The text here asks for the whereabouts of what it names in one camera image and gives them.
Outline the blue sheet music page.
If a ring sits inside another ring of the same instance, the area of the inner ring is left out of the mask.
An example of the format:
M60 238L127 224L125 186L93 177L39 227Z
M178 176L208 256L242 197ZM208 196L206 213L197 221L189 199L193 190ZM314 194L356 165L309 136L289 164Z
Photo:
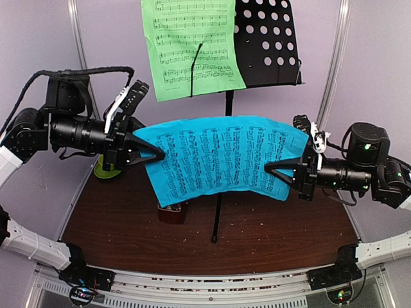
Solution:
M140 128L134 135L165 154L146 165L162 208L228 191L285 201L289 186L264 166L302 157L308 141L289 124L254 115L181 119Z

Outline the green sheet music page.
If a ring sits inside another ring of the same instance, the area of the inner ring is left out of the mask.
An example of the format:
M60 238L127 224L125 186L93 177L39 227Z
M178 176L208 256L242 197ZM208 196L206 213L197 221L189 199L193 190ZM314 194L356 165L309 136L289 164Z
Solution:
M234 1L142 1L159 102L246 87L234 48Z

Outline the black music stand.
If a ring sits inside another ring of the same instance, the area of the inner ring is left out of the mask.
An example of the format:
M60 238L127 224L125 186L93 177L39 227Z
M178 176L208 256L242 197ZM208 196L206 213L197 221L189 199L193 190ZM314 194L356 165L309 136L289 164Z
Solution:
M246 88L302 84L292 4L236 1L234 48Z

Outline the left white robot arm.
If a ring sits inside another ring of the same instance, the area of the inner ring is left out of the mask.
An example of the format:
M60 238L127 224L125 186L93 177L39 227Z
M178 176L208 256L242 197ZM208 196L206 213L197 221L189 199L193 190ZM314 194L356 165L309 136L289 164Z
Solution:
M91 117L89 76L50 77L46 102L40 109L25 108L11 121L1 136L1 183L38 151L61 151L60 160L74 155L102 155L103 170L116 170L164 159L160 148L134 135L143 124L133 114L146 96L149 86L137 80L115 98L104 120ZM55 268L79 285L92 280L82 249L42 237L1 211L1 247Z

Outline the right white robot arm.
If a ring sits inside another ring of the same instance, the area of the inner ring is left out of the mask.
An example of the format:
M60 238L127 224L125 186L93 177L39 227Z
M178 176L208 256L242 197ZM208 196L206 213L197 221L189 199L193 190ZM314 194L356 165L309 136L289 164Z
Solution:
M384 128L353 123L337 146L307 119L296 119L294 126L309 136L302 157L269 162L264 169L295 189L300 199L312 200L317 188L341 190L350 193L350 206L355 206L371 192L373 201L410 210L410 164L390 156Z

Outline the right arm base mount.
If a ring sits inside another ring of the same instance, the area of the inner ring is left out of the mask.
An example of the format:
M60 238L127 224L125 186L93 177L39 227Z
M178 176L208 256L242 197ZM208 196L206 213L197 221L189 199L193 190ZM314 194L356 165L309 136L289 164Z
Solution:
M325 290L328 300L339 307L349 305L362 291L366 274L355 267L328 266L309 270L308 282L312 291Z

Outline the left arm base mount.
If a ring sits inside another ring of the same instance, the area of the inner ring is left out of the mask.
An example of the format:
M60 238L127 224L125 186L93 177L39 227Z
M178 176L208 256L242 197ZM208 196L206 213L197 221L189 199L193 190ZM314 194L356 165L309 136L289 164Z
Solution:
M77 307L84 307L99 297L100 291L110 291L114 283L113 271L86 267L85 273L74 274L68 269L55 270L58 278L69 286L69 301Z

